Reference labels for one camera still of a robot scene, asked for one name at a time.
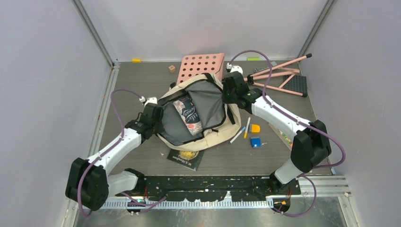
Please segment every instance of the bag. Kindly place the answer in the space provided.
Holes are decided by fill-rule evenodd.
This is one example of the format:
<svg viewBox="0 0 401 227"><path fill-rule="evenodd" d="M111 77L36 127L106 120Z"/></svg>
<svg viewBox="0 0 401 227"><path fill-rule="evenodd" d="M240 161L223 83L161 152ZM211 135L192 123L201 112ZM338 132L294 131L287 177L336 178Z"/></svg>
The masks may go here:
<svg viewBox="0 0 401 227"><path fill-rule="evenodd" d="M174 102L189 96L202 124L202 131L191 135ZM214 73L192 77L173 87L157 103L163 107L164 131L158 137L170 148L200 151L229 140L241 128L236 104L223 103L223 84Z"/></svg>

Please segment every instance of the green object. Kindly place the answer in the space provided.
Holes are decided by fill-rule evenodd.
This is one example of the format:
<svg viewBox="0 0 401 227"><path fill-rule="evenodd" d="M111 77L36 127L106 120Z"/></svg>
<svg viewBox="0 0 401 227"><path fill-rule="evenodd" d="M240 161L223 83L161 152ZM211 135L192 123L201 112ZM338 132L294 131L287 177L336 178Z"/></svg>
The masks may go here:
<svg viewBox="0 0 401 227"><path fill-rule="evenodd" d="M248 61L260 61L261 58L247 58Z"/></svg>

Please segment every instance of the gray bag lining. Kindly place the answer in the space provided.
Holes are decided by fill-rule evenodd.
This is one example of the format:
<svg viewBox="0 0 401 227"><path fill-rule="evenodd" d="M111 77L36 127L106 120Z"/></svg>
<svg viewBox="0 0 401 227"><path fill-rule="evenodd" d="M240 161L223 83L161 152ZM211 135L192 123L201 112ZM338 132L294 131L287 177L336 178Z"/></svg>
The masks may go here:
<svg viewBox="0 0 401 227"><path fill-rule="evenodd" d="M226 112L222 100L222 92L214 84L199 80L190 84L185 88L188 95L191 96L195 110L198 113L200 122L204 129L217 126L225 120ZM173 105L173 101L179 95L172 95L159 100L163 103L163 127L165 129L161 135L175 146L183 145L186 142L203 137L202 132L192 136L188 131L185 123L182 121L180 114Z"/></svg>

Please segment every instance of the marker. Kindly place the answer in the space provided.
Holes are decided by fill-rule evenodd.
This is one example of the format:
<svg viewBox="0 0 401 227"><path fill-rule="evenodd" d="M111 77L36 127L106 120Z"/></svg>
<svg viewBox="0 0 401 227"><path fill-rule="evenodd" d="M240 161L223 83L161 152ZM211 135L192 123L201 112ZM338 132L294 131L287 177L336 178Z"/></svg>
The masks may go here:
<svg viewBox="0 0 401 227"><path fill-rule="evenodd" d="M228 142L228 144L232 144L234 142L234 140L236 140L238 138L239 135L241 135L241 133L245 131L245 126L234 136L234 138L232 140L230 140Z"/></svg>
<svg viewBox="0 0 401 227"><path fill-rule="evenodd" d="M249 123L250 122L251 122L251 117L248 117L248 121L246 122L246 129L245 129L244 139L246 139L246 136L248 135L248 128L249 128Z"/></svg>

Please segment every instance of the wooden block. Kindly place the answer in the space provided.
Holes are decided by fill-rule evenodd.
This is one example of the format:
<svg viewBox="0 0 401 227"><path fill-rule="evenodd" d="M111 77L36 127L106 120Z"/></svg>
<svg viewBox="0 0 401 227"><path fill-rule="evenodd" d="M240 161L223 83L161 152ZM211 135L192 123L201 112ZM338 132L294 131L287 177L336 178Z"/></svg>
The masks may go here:
<svg viewBox="0 0 401 227"><path fill-rule="evenodd" d="M170 66L168 67L168 70L170 70L171 73L175 73L175 67L174 67L174 65L170 65Z"/></svg>

